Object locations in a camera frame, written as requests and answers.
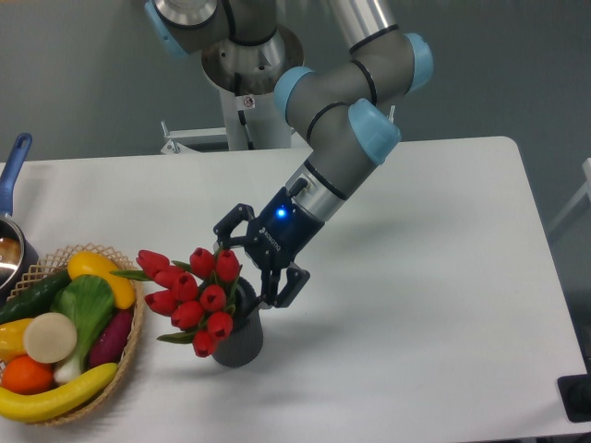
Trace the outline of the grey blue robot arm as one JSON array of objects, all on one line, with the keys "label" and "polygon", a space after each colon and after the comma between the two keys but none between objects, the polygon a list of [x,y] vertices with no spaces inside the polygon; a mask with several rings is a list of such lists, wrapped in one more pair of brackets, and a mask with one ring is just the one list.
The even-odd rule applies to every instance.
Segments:
[{"label": "grey blue robot arm", "polygon": [[426,42],[404,34],[381,1],[330,4],[350,61],[326,74],[304,64],[300,41],[273,1],[149,1],[148,18],[177,56],[197,53],[219,91],[230,150],[287,148],[298,134],[308,158],[260,212],[238,205],[216,226],[218,244],[241,247],[261,291],[240,307],[286,307],[308,281],[296,255],[372,172],[401,134],[380,106],[433,73]]}]

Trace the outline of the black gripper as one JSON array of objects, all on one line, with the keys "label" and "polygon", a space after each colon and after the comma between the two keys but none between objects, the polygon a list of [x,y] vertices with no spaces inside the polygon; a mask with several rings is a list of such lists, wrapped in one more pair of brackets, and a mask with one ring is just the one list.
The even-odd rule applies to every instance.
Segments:
[{"label": "black gripper", "polygon": [[[247,224],[244,235],[232,236],[241,223]],[[246,304],[243,317],[263,305],[287,308],[310,279],[310,272],[294,263],[296,256],[324,226],[300,209],[282,187],[255,218],[253,208],[239,203],[214,227],[215,249],[243,247],[261,272],[261,292]],[[285,274],[285,285],[279,289]]]}]

